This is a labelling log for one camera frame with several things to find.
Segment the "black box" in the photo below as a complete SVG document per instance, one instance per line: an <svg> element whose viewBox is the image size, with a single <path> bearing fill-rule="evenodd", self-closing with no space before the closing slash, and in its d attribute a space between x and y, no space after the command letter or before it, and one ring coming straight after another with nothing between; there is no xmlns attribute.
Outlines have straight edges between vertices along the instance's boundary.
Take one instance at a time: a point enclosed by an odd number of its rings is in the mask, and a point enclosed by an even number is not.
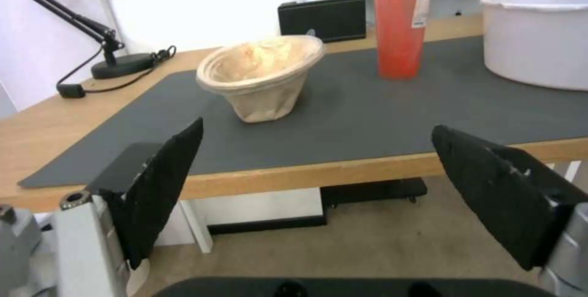
<svg viewBox="0 0 588 297"><path fill-rule="evenodd" d="M310 31L323 42L366 37L366 0L289 2L279 6L277 14L282 35Z"/></svg>

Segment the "bread proofing basket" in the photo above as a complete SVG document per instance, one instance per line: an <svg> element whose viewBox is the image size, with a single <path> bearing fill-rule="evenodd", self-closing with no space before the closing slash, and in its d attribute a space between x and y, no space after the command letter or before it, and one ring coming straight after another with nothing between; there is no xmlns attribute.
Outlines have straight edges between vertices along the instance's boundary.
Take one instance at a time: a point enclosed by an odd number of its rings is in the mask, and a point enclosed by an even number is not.
<svg viewBox="0 0 588 297"><path fill-rule="evenodd" d="M224 96L247 123L288 115L308 70L325 54L319 38L288 35L220 48L198 66L202 88Z"/></svg>

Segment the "red tumbler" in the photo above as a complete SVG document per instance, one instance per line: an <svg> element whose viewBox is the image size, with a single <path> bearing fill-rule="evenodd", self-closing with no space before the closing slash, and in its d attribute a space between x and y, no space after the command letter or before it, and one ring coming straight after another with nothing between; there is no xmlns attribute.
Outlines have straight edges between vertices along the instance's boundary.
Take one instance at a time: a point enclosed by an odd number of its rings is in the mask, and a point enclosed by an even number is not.
<svg viewBox="0 0 588 297"><path fill-rule="evenodd" d="M420 67L430 0L375 0L378 69L390 79L414 77Z"/></svg>

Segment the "white tub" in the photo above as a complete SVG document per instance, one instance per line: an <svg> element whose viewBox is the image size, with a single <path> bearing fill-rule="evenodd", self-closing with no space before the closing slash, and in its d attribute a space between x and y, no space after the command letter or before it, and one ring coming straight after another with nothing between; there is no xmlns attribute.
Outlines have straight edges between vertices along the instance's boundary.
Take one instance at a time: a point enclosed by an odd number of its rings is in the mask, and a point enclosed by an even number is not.
<svg viewBox="0 0 588 297"><path fill-rule="evenodd" d="M527 84L588 90L588 0L480 0L488 69Z"/></svg>

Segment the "black base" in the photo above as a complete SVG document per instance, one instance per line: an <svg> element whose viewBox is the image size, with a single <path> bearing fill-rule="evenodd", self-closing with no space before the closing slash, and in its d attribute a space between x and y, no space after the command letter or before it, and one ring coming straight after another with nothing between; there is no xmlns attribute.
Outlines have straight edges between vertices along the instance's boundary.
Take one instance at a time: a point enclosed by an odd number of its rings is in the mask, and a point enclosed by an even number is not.
<svg viewBox="0 0 588 297"><path fill-rule="evenodd" d="M210 224L208 226L208 232L210 232L211 235L233 234L258 232L260 230L282 230L283 228L324 226L326 224L327 218L323 213L322 215L303 216L298 218L238 222L236 224Z"/></svg>
<svg viewBox="0 0 588 297"><path fill-rule="evenodd" d="M396 198L406 198L415 203L416 197L426 195L427 191L421 178L413 178L321 187L321 199L323 207Z"/></svg>
<svg viewBox="0 0 588 297"><path fill-rule="evenodd" d="M133 54L116 58L116 65L100 62L92 67L94 79L111 79L151 69L153 57L151 54Z"/></svg>

